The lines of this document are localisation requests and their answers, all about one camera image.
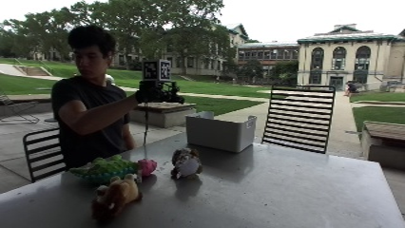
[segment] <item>dark t-shirt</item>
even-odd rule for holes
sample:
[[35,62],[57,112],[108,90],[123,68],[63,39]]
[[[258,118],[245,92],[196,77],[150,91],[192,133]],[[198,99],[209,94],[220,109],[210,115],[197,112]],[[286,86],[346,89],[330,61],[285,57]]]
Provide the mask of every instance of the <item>dark t-shirt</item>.
[[348,84],[348,89],[350,92],[354,92],[357,90],[357,87],[354,84]]
[[129,122],[127,114],[103,130],[88,135],[79,135],[64,124],[59,110],[65,103],[81,101],[87,109],[116,102],[127,97],[117,86],[107,84],[100,86],[89,83],[81,76],[57,81],[52,88],[52,108],[60,123],[60,142],[65,165],[68,168],[79,167],[92,162],[93,159],[121,153],[125,150],[123,140],[123,125]]

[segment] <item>cardboard box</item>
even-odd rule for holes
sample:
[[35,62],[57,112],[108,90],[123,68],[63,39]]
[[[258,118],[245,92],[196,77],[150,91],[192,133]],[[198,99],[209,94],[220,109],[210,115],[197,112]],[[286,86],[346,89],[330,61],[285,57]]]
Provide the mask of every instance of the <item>cardboard box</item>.
[[186,115],[188,143],[240,153],[254,140],[256,116],[242,123],[214,120],[214,113]]

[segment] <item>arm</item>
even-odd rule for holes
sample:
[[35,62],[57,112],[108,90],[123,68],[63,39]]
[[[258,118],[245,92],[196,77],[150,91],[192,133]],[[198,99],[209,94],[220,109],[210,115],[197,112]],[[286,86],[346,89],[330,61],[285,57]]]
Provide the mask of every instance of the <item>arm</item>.
[[125,141],[127,150],[132,150],[132,149],[134,149],[137,147],[134,138],[132,137],[132,134],[130,134],[130,130],[129,130],[129,125],[128,124],[123,125],[123,139]]
[[136,94],[89,110],[81,101],[73,100],[61,106],[59,115],[77,134],[87,135],[116,122],[137,105]]

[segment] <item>metal chair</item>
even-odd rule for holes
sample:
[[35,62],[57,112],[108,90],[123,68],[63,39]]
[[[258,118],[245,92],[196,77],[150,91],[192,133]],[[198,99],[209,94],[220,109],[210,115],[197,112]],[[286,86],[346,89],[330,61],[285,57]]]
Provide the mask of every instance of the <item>metal chair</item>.
[[[36,124],[39,118],[29,114],[23,114],[28,109],[33,108],[39,102],[15,103],[8,97],[5,92],[0,89],[0,102],[9,110],[9,115],[1,117],[1,122],[27,121],[28,123]],[[17,116],[19,119],[9,119],[9,117]]]
[[325,154],[336,88],[273,85],[262,143]]
[[59,128],[28,133],[23,144],[32,182],[65,171]]

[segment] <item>sky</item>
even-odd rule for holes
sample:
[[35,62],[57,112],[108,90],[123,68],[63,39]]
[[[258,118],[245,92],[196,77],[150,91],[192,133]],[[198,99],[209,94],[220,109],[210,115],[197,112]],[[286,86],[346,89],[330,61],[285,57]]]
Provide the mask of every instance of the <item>sky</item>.
[[[29,12],[69,7],[79,0],[12,0],[0,8],[0,22],[24,20]],[[260,42],[296,42],[333,30],[334,25],[357,24],[358,30],[397,35],[405,29],[401,1],[385,0],[222,0],[224,26],[241,23],[248,36]]]

